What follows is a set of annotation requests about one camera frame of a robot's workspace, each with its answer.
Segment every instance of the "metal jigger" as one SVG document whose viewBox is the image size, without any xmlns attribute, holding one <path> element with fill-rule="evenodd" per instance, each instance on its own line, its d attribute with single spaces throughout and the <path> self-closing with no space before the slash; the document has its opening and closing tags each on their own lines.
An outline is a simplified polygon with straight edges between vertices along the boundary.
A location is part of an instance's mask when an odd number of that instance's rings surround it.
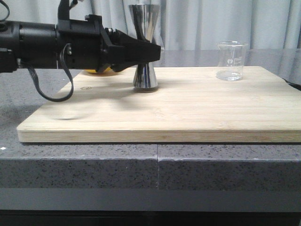
<svg viewBox="0 0 301 226">
<path fill-rule="evenodd" d="M 129 9 L 134 22 L 137 39 L 151 42 L 158 18 L 159 5 L 130 5 Z M 157 86 L 156 74 L 152 64 L 138 65 L 134 77 L 134 87 L 150 90 L 155 89 Z"/>
</svg>

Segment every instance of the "granite countertop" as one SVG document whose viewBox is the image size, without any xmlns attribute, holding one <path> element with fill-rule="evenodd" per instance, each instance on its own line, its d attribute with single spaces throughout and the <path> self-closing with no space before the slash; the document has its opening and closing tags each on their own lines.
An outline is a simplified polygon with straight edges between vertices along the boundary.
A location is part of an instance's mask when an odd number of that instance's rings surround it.
<svg viewBox="0 0 301 226">
<path fill-rule="evenodd" d="M 215 66 L 217 54 L 165 51 L 155 66 Z M 301 84 L 299 49 L 250 50 L 246 65 Z M 68 82 L 37 72 L 49 95 Z M 0 74 L 0 209 L 301 211 L 301 144 L 20 143 L 17 125 L 44 102 L 25 69 Z"/>
</svg>

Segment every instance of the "cutting board edge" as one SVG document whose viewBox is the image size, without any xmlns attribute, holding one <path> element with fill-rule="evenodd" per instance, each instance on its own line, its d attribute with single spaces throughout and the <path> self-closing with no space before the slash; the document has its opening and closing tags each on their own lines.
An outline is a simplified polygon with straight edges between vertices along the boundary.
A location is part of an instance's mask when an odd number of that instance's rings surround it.
<svg viewBox="0 0 301 226">
<path fill-rule="evenodd" d="M 229 143 L 300 143 L 301 130 L 294 131 L 75 131 L 64 136 L 64 131 L 33 132 L 18 130 L 24 143 L 148 143 L 148 142 L 229 142 Z"/>
</svg>

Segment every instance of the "black cable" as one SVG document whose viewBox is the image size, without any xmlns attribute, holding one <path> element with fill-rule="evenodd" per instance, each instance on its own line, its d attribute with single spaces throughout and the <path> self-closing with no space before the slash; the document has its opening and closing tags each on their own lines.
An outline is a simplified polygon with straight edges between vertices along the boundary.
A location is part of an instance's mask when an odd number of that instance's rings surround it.
<svg viewBox="0 0 301 226">
<path fill-rule="evenodd" d="M 0 22 L 4 22 L 9 17 L 10 11 L 8 5 L 3 0 L 0 0 L 0 3 L 8 10 L 8 14 L 6 15 L 6 17 L 0 20 Z"/>
<path fill-rule="evenodd" d="M 68 46 L 70 46 L 70 45 L 71 45 L 70 43 L 67 43 L 65 45 L 65 47 L 61 51 L 60 57 L 59 57 L 59 62 L 60 62 L 63 70 L 65 71 L 65 73 L 67 74 L 67 76 L 68 76 L 68 78 L 69 78 L 69 80 L 71 82 L 71 90 L 70 90 L 70 92 L 66 96 L 64 96 L 62 98 L 52 98 L 52 97 L 49 97 L 49 96 L 45 95 L 42 92 L 42 90 L 40 89 L 39 78 L 38 78 L 38 75 L 37 75 L 35 69 L 33 68 L 33 66 L 30 65 L 30 64 L 28 64 L 28 63 L 26 63 L 26 62 L 21 62 L 21 64 L 23 64 L 28 69 L 29 74 L 30 74 L 30 76 L 31 76 L 31 78 L 33 80 L 33 84 L 34 84 L 37 92 L 42 97 L 44 97 L 46 100 L 50 100 L 50 101 L 53 101 L 53 102 L 62 102 L 62 101 L 68 100 L 72 96 L 72 94 L 73 94 L 73 91 L 74 91 L 73 78 L 72 78 L 72 75 L 71 75 L 71 73 L 70 73 L 70 71 L 69 71 L 69 69 L 68 69 L 68 67 L 67 67 L 67 65 L 65 63 L 65 58 L 64 58 L 64 55 L 65 55 L 65 52 L 66 52 L 66 48 Z"/>
</svg>

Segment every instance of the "bamboo board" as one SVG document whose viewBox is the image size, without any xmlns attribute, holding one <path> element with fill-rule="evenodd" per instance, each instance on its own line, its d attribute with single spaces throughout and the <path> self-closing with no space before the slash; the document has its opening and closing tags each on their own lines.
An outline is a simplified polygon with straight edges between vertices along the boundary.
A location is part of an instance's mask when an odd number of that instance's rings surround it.
<svg viewBox="0 0 301 226">
<path fill-rule="evenodd" d="M 159 89 L 138 93 L 135 68 L 81 72 L 71 99 L 47 102 L 18 127 L 21 142 L 301 142 L 301 92 L 262 67 L 240 81 L 216 67 L 155 68 Z M 66 85 L 58 94 L 70 89 Z"/>
</svg>

